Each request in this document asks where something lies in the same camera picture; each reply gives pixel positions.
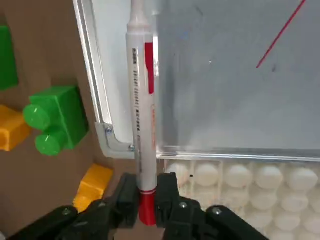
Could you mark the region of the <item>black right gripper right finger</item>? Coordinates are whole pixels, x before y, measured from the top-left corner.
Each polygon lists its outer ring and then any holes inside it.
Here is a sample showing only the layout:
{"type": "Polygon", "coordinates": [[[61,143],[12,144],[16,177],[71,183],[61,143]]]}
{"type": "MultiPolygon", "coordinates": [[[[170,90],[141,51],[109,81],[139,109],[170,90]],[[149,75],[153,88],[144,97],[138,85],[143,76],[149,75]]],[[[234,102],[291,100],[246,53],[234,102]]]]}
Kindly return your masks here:
{"type": "Polygon", "coordinates": [[[224,205],[202,210],[198,201],[180,196],[176,174],[157,177],[155,219],[164,240],[266,240],[262,233],[224,205]]]}

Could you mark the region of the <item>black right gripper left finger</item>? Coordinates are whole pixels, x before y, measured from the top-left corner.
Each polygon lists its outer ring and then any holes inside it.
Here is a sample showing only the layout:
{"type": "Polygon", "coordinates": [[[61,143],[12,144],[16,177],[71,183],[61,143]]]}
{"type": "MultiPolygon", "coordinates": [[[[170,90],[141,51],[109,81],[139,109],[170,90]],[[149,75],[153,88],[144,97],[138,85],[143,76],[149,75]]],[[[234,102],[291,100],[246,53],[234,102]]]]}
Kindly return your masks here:
{"type": "Polygon", "coordinates": [[[10,237],[12,240],[112,240],[117,229],[131,229],[138,217],[134,174],[124,173],[112,196],[93,201],[85,211],[65,205],[10,237]]]}

